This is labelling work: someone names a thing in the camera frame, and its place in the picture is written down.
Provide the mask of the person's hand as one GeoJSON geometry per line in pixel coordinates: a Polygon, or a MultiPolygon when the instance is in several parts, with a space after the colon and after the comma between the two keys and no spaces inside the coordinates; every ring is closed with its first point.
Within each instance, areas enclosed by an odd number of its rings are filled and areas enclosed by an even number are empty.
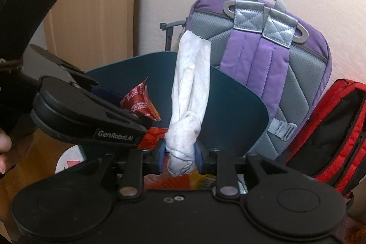
{"type": "Polygon", "coordinates": [[[0,133],[1,174],[5,174],[13,166],[13,160],[11,158],[11,152],[10,152],[11,147],[12,147],[12,140],[7,134],[5,134],[3,130],[1,130],[0,133]]]}

